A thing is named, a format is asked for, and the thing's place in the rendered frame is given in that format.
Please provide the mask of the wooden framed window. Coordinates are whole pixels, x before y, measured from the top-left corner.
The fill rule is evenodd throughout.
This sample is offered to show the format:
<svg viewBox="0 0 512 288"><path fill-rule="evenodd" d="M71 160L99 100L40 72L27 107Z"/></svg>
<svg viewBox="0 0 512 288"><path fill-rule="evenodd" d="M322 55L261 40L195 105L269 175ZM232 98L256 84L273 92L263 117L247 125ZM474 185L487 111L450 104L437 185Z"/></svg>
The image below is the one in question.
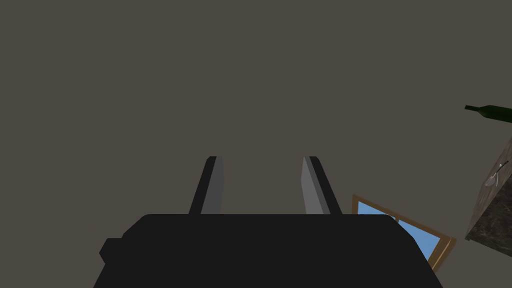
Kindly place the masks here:
<svg viewBox="0 0 512 288"><path fill-rule="evenodd" d="M351 212L354 214L388 215L415 240L428 264L436 273L455 247L457 240L403 215L370 202L357 194L352 195Z"/></svg>

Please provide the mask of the dark green glass bottle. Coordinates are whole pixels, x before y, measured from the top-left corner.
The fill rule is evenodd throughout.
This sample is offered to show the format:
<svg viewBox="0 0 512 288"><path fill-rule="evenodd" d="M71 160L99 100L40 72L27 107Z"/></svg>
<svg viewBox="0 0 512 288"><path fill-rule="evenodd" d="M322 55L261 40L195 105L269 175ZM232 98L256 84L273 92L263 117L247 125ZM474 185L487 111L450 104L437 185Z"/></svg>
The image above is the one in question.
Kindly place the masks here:
<svg viewBox="0 0 512 288"><path fill-rule="evenodd" d="M487 119L512 123L512 108L496 105L485 105L481 107L465 105L464 109L468 111L477 112L478 114Z"/></svg>

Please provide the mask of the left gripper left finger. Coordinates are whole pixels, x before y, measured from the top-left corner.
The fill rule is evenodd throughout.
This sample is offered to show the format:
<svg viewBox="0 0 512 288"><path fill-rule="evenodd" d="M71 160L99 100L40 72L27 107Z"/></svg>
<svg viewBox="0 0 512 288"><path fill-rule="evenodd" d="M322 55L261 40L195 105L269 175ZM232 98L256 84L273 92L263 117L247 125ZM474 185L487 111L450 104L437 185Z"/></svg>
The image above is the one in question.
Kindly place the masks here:
<svg viewBox="0 0 512 288"><path fill-rule="evenodd" d="M220 156L210 156L203 167L189 214L220 214L222 209L225 173Z"/></svg>

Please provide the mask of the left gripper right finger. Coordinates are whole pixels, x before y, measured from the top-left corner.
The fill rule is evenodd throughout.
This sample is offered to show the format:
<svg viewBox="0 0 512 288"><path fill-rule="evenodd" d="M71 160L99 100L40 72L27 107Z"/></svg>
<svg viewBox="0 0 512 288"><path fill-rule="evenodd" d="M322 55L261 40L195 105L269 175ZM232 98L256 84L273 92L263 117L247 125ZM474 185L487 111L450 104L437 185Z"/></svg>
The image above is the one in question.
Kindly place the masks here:
<svg viewBox="0 0 512 288"><path fill-rule="evenodd" d="M332 186L318 157L305 156L303 158L300 182L306 214L342 214Z"/></svg>

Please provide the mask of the silver spoon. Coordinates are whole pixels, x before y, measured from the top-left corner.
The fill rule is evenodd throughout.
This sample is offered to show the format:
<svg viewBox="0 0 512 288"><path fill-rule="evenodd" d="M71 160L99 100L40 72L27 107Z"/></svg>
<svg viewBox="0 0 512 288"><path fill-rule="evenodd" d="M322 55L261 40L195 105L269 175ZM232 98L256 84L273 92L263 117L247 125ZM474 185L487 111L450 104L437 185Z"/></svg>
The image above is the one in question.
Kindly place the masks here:
<svg viewBox="0 0 512 288"><path fill-rule="evenodd" d="M492 174L492 176L490 176L486 182L484 183L484 185L486 187L491 187L491 186L495 186L497 187L498 186L498 182L499 182L499 171L508 163L509 161L505 161L504 163L501 163L498 168L496 169L496 171L494 172L494 174Z"/></svg>

